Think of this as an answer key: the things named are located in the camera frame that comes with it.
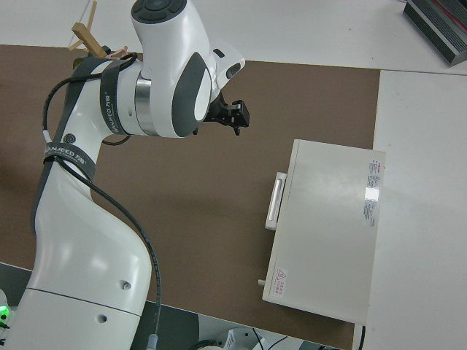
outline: black wire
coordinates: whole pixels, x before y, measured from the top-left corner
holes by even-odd
[[[205,346],[211,346],[215,344],[216,344],[215,341],[210,341],[210,340],[199,341],[195,345],[190,346],[188,350],[198,350],[198,349],[204,348]]]
[[[150,240],[147,238],[146,234],[144,233],[144,230],[142,226],[138,223],[138,221],[134,218],[131,213],[125,209],[120,203],[118,203],[114,198],[112,198],[110,195],[105,193],[103,190],[101,190],[99,187],[95,186],[94,183],[91,181],[87,180],[83,176],[79,175],[76,171],[74,171],[72,168],[70,168],[61,158],[56,157],[55,161],[60,164],[60,166],[70,173],[74,178],[78,179],[81,181],[83,184],[88,186],[90,189],[92,189],[94,192],[99,194],[102,198],[106,199],[111,203],[115,208],[117,208],[123,215],[125,215],[131,223],[134,225],[134,227],[138,230],[139,235],[141,236],[142,240],[146,244],[147,250],[149,251],[151,258],[153,260],[153,266],[154,266],[154,271],[155,271],[155,280],[156,280],[156,287],[157,287],[157,296],[156,296],[156,312],[155,312],[155,317],[153,320],[153,326],[154,326],[154,334],[157,334],[158,327],[159,327],[159,319],[161,317],[161,292],[162,292],[162,285],[161,285],[161,273],[159,271],[159,263],[158,263],[158,258],[155,255],[153,245],[151,244]]]
[[[263,344],[261,343],[260,336],[256,333],[256,329],[255,329],[255,328],[252,328],[252,330],[253,330],[253,332],[254,332],[255,335],[256,335],[256,339],[258,339],[258,342],[259,342],[259,344],[260,344],[260,346],[261,346],[261,350],[264,350]]]
[[[130,139],[131,135],[127,135],[124,139],[121,139],[117,142],[110,142],[110,141],[105,141],[105,140],[102,140],[102,143],[103,144],[106,144],[107,146],[119,146],[121,144],[124,144],[125,142],[127,142],[129,139]]]
[[[363,349],[363,343],[365,342],[365,331],[366,331],[366,327],[363,326],[362,327],[362,336],[360,338],[360,345],[358,346],[358,350],[362,350]]]
[[[281,341],[284,341],[285,339],[287,339],[288,337],[285,336],[284,338],[280,338],[276,343],[272,344],[268,350],[271,350],[272,348],[274,348],[278,343],[280,343]]]
[[[129,66],[131,66],[134,63],[134,61],[136,61],[136,59],[138,58],[138,54],[135,52],[129,53],[123,56],[121,60],[126,60],[128,58],[130,59],[125,63],[122,63],[122,65],[120,66],[120,71],[127,69]],[[49,92],[47,98],[45,99],[44,108],[42,109],[42,130],[48,130],[47,115],[49,112],[50,102],[52,101],[53,96],[57,93],[58,90],[60,90],[62,86],[69,84],[70,82],[87,82],[88,80],[99,79],[101,77],[102,73],[89,74],[83,77],[70,77],[62,80],[56,86],[54,86],[53,89]]]

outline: green light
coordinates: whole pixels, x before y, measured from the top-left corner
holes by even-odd
[[[6,306],[0,306],[0,314],[8,317],[9,309]]]

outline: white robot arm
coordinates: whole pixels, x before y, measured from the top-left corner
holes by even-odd
[[[6,350],[130,348],[151,262],[137,234],[90,196],[103,139],[185,137],[206,121],[238,135],[249,125],[244,103],[228,106],[221,93],[244,59],[226,44],[209,42],[190,0],[138,0],[131,16],[144,62],[88,57],[65,81],[63,117],[46,146],[32,214],[36,261]]]

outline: velcro strap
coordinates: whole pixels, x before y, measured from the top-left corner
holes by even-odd
[[[120,66],[126,61],[118,60],[109,64],[101,76],[100,103],[104,121],[111,132],[117,135],[128,135],[120,123],[117,110],[117,85]]]
[[[93,181],[96,174],[96,164],[77,146],[61,142],[49,142],[45,145],[44,161],[51,157],[60,157],[75,164],[86,177]]]

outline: brown table surface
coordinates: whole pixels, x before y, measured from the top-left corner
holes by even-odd
[[[33,267],[29,216],[42,169],[42,105],[81,55],[0,45],[3,262]],[[207,123],[186,139],[135,136],[119,147],[103,146],[96,184],[152,239],[164,304],[352,347],[353,324],[262,301],[258,279],[266,277],[274,240],[264,228],[274,177],[287,171],[293,140],[371,148],[378,83],[377,70],[247,62],[224,90],[227,102],[243,99],[250,110],[251,126],[240,137]],[[52,130],[61,103],[63,92],[50,110]],[[152,286],[148,298],[154,293]]]

